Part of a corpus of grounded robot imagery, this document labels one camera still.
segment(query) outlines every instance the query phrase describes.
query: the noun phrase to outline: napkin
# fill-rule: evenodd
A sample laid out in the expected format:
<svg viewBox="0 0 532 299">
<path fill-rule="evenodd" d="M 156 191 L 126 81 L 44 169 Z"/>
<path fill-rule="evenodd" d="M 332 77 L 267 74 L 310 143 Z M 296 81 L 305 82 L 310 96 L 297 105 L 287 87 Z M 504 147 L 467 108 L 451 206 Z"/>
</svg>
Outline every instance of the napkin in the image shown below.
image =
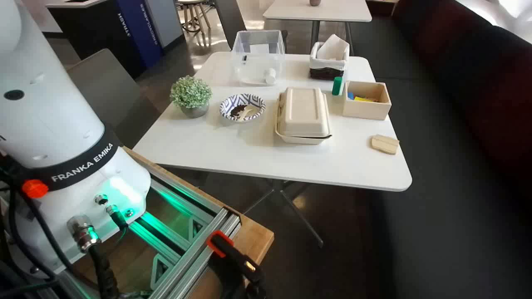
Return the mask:
<svg viewBox="0 0 532 299">
<path fill-rule="evenodd" d="M 349 43 L 337 37 L 336 34 L 333 34 L 320 47 L 320 49 L 318 50 L 318 53 L 316 54 L 316 58 L 343 60 L 345 49 L 348 46 L 349 46 Z"/>
</svg>

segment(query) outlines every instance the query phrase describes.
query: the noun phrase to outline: wall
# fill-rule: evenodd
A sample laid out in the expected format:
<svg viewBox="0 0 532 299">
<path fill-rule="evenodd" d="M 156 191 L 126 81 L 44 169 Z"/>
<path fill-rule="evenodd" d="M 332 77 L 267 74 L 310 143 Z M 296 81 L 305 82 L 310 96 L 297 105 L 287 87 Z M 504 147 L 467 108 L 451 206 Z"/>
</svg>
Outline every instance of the wall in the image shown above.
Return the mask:
<svg viewBox="0 0 532 299">
<path fill-rule="evenodd" d="M 532 0 L 457 0 L 491 24 L 532 43 Z"/>
<path fill-rule="evenodd" d="M 62 32 L 59 25 L 46 8 L 48 3 L 61 3 L 64 0 L 20 0 L 31 13 L 42 32 Z"/>
</svg>

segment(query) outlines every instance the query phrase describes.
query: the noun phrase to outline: green plant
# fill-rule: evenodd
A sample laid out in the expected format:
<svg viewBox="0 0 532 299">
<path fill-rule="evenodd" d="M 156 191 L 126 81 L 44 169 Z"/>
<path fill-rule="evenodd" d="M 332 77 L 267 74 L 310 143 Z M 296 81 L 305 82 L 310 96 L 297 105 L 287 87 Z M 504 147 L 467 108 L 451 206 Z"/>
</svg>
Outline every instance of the green plant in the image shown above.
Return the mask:
<svg viewBox="0 0 532 299">
<path fill-rule="evenodd" d="M 180 78 L 170 90 L 170 101 L 186 108 L 203 107 L 211 96 L 211 88 L 203 80 L 191 76 Z"/>
</svg>

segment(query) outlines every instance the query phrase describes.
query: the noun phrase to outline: gray pot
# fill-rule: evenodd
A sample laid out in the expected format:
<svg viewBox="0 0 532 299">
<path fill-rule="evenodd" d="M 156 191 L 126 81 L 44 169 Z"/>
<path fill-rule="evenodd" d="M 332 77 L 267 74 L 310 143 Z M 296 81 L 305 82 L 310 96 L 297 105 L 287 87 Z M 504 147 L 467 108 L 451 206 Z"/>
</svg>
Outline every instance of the gray pot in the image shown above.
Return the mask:
<svg viewBox="0 0 532 299">
<path fill-rule="evenodd" d="M 208 102 L 205 104 L 205 106 L 196 107 L 196 108 L 186 108 L 186 107 L 181 106 L 181 111 L 183 111 L 183 113 L 190 118 L 201 117 L 204 114 L 206 114 L 208 110 L 209 110 Z"/>
</svg>

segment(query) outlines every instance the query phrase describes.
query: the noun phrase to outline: blue and white bowl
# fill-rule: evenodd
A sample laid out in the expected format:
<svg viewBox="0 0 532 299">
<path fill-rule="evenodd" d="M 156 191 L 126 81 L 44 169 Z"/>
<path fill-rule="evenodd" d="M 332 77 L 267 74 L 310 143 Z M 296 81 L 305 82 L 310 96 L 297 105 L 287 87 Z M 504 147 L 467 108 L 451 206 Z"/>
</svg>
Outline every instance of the blue and white bowl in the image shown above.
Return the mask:
<svg viewBox="0 0 532 299">
<path fill-rule="evenodd" d="M 231 116 L 231 111 L 239 105 L 250 105 L 256 112 L 248 114 L 243 118 L 239 116 Z M 252 94 L 237 94 L 232 95 L 220 104 L 220 114 L 223 117 L 236 122 L 248 122 L 250 120 L 258 118 L 266 110 L 266 105 L 261 97 Z"/>
</svg>

